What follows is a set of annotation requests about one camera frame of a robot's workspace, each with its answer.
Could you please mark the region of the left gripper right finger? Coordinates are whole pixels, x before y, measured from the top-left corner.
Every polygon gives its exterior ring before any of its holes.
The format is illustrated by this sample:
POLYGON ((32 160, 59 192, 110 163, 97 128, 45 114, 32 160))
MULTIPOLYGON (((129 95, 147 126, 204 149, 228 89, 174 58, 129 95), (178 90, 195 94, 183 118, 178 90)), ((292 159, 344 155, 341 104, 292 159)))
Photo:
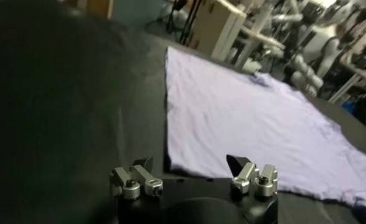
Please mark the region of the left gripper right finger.
POLYGON ((274 165, 265 164, 262 170, 246 157, 227 155, 226 160, 233 175, 230 186, 235 197, 254 194, 269 198, 278 193, 278 171, 274 165))

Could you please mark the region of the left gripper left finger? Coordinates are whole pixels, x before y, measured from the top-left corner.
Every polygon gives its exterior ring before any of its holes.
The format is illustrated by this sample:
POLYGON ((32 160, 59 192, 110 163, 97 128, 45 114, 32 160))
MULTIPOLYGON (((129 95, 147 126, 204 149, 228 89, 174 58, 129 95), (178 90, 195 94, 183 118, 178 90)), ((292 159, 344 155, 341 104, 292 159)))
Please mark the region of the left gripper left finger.
POLYGON ((141 195, 158 198, 163 195, 163 181, 151 174, 153 157, 135 160, 126 171, 116 167, 110 172, 110 195, 125 200, 136 200, 141 195))

